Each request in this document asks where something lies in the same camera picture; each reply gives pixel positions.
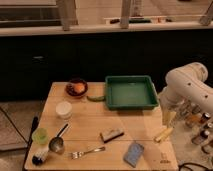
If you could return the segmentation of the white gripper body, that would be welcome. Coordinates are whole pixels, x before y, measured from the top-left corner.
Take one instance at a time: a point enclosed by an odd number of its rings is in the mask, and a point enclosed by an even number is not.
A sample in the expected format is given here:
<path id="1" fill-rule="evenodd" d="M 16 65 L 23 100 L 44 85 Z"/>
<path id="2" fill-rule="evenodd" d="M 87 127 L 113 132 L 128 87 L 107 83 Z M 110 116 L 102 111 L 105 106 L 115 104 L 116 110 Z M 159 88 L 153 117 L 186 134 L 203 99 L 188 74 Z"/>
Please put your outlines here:
<path id="1" fill-rule="evenodd" d="M 168 120 L 170 119 L 170 112 L 175 111 L 180 103 L 182 102 L 182 99 L 179 97 L 170 97 L 165 94 L 159 95 L 159 102 L 161 109 L 167 109 L 169 111 Z"/>

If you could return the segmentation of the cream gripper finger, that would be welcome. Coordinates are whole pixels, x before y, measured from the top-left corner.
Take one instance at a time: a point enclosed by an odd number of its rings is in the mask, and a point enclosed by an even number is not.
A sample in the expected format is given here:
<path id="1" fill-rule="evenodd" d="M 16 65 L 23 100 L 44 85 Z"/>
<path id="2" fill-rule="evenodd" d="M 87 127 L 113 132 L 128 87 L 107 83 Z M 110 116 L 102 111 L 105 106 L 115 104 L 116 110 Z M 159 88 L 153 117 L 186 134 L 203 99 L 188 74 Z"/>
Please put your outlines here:
<path id="1" fill-rule="evenodd" d="M 176 112 L 175 112 L 175 111 L 171 111 L 171 112 L 170 112 L 170 122 L 169 122 L 169 126 L 170 126 L 170 127 L 173 127 L 173 126 L 174 126 L 175 117 L 176 117 Z"/>
<path id="2" fill-rule="evenodd" d="M 169 111 L 167 109 L 162 109 L 162 123 L 163 125 L 167 125 L 168 123 L 168 116 L 169 116 Z"/>

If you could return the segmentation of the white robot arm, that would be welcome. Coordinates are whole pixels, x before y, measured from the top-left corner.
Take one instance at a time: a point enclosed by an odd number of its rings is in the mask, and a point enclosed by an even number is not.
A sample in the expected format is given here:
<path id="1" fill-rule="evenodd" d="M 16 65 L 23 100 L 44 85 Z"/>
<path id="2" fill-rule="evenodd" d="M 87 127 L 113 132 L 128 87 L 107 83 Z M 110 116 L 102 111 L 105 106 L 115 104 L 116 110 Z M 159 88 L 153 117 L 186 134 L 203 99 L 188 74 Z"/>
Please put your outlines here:
<path id="1" fill-rule="evenodd" d="M 205 84 L 208 70 L 193 62 L 170 70 L 165 77 L 166 86 L 159 94 L 163 124 L 173 127 L 193 109 L 213 114 L 213 88 Z"/>

